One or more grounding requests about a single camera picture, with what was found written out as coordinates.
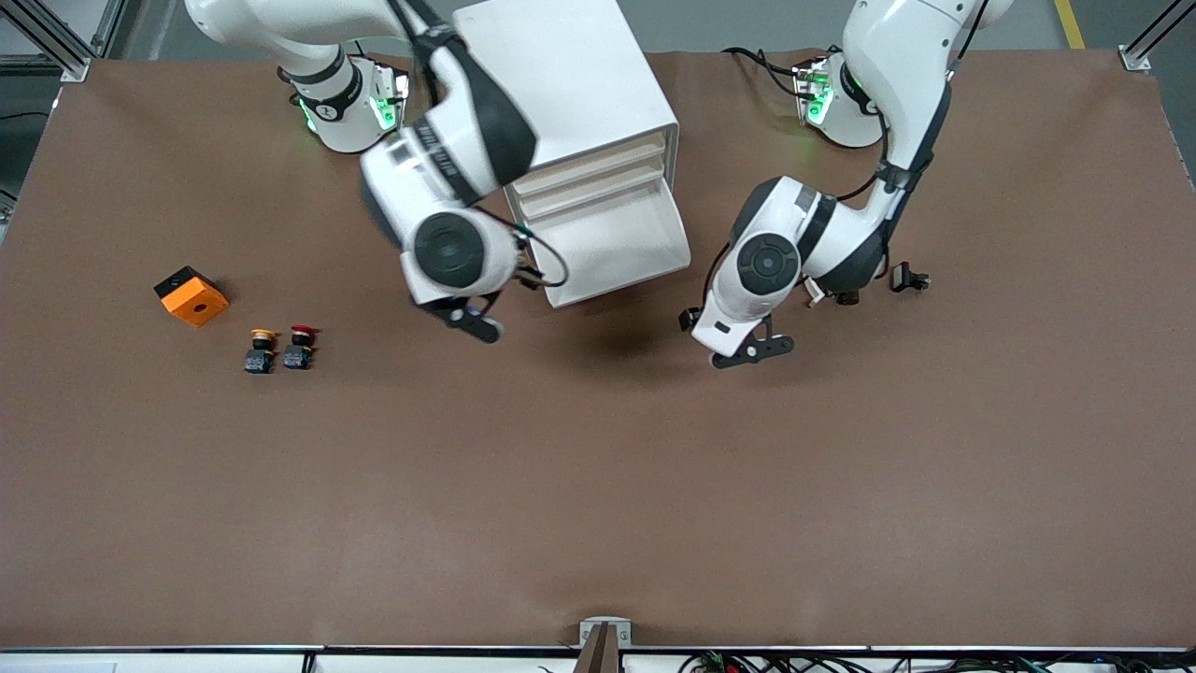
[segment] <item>orange and black box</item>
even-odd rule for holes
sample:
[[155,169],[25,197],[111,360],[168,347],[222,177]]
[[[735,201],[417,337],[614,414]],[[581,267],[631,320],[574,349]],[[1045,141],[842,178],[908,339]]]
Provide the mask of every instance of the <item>orange and black box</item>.
[[170,314],[195,326],[200,326],[228,307],[228,299],[220,293],[220,289],[189,265],[154,285],[153,290]]

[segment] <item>gray floor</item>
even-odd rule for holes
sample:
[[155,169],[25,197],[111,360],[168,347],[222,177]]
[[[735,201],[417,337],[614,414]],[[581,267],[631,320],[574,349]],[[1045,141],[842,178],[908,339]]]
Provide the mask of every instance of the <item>gray floor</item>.
[[[444,14],[476,0],[431,0]],[[1074,0],[1081,30],[1092,47],[1131,39],[1166,0]],[[852,0],[620,0],[631,30],[647,51],[716,51],[730,45],[769,51],[826,45],[838,41]],[[182,0],[142,0],[116,49],[126,59],[258,59],[221,47],[189,20]],[[370,38],[366,49],[408,54],[397,39]],[[978,49],[1060,49],[1067,42],[1052,0],[1018,0],[1009,13],[976,37]],[[1164,85],[1166,108],[1179,146],[1196,158],[1196,18],[1179,26],[1152,57]],[[0,116],[49,110],[54,78],[0,77]],[[0,188],[18,192],[41,137],[43,120],[0,122]]]

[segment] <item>brown table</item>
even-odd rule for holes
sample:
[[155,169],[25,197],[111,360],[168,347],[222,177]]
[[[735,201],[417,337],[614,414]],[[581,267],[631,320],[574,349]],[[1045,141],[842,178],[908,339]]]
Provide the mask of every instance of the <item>brown table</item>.
[[[976,53],[895,255],[919,296],[777,311],[716,372],[676,326],[751,188],[875,151],[725,55],[651,57],[694,265],[495,347],[408,304],[354,157],[267,62],[99,61],[0,250],[0,644],[1186,646],[1196,198],[1109,51]],[[232,307],[193,329],[182,264]],[[324,329],[240,372],[254,326]]]

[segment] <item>white box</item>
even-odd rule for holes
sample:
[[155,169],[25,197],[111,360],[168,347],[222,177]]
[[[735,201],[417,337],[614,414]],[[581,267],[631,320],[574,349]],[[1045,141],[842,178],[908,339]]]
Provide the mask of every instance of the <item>white box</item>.
[[[569,264],[548,300],[562,306],[688,267],[671,189],[677,117],[616,0],[488,0],[453,23],[539,136],[532,172],[506,194]],[[545,277],[561,277],[532,245]]]

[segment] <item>yellow tape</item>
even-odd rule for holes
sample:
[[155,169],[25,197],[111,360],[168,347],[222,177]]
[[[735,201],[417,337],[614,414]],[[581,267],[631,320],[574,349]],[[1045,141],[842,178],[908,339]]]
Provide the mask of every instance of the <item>yellow tape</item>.
[[1055,11],[1058,12],[1058,23],[1063,24],[1067,45],[1072,49],[1084,49],[1084,36],[1080,35],[1080,24],[1075,22],[1072,0],[1055,0]]

